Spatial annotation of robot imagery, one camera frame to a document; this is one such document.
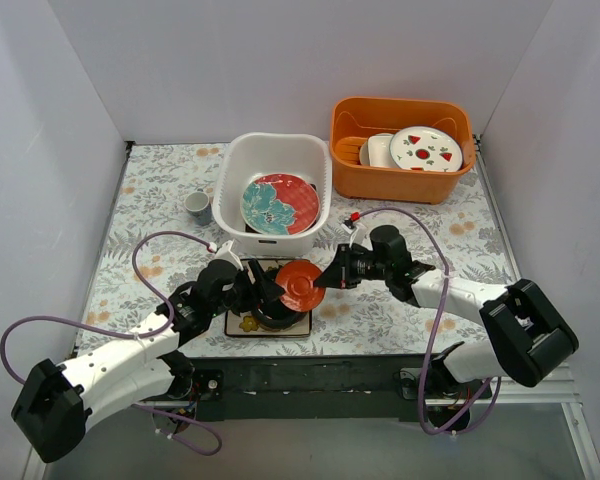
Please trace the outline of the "orange red small saucer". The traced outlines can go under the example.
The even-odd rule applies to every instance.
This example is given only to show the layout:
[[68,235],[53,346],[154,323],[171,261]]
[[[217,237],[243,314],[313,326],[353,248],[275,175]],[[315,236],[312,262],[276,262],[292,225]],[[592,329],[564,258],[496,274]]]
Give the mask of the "orange red small saucer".
[[321,274],[320,268],[307,260],[294,260],[284,265],[275,279],[284,289],[280,302],[295,312],[316,308],[325,296],[325,288],[315,285]]

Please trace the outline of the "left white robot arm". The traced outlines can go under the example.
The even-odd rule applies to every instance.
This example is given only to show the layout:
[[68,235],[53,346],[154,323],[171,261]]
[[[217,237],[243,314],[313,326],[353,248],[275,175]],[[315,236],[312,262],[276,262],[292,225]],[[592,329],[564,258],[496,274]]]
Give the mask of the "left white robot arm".
[[232,310],[277,301],[285,290],[256,260],[215,259],[129,332],[59,364],[45,359],[23,382],[11,417],[45,463],[71,452],[101,420],[146,398],[185,398],[193,365],[179,348]]

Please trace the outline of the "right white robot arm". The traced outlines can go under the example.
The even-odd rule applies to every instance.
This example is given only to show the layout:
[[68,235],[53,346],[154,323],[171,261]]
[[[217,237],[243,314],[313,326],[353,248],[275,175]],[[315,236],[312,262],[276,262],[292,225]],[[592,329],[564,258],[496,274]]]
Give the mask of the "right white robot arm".
[[416,261],[404,237],[391,225],[374,228],[371,246],[340,244],[317,278],[322,288],[352,289],[361,281],[381,281],[399,301],[444,312],[486,330],[477,343],[459,343],[435,356],[434,389],[455,397],[474,380],[509,377],[534,387],[575,353],[579,340],[540,287],[526,279],[513,285],[452,278]]

